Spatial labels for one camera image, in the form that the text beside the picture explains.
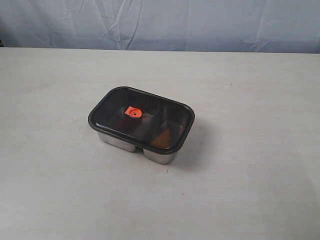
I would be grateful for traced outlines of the yellow toy cheese wedge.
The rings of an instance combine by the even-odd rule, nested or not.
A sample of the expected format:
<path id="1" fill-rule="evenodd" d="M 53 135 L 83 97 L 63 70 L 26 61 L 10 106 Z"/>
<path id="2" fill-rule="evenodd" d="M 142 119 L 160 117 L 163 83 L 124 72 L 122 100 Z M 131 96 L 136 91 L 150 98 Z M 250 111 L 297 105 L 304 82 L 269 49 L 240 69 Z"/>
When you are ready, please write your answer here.
<path id="1" fill-rule="evenodd" d="M 170 129 L 166 129 L 164 132 L 158 135 L 155 139 L 153 139 L 149 144 L 159 149 L 168 149 L 170 147 L 170 139 L 171 139 L 171 131 Z"/>

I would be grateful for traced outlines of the grey backdrop cloth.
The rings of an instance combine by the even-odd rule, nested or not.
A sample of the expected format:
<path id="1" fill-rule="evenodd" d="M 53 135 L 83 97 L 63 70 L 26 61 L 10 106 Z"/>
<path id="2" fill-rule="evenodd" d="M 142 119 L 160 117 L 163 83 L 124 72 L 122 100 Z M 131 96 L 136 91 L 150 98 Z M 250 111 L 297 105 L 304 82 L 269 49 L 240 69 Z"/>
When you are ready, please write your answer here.
<path id="1" fill-rule="evenodd" d="M 5 47 L 320 51 L 317 0 L 3 0 Z"/>

